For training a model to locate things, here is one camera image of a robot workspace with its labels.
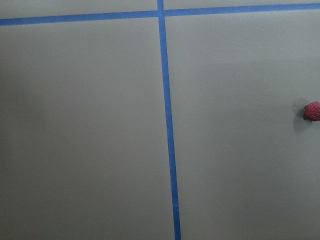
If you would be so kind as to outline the red strawberry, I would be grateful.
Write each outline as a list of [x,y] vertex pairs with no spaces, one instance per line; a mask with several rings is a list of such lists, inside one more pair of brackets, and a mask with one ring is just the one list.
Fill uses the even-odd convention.
[[320,121],[320,102],[314,101],[303,108],[303,119],[311,122]]

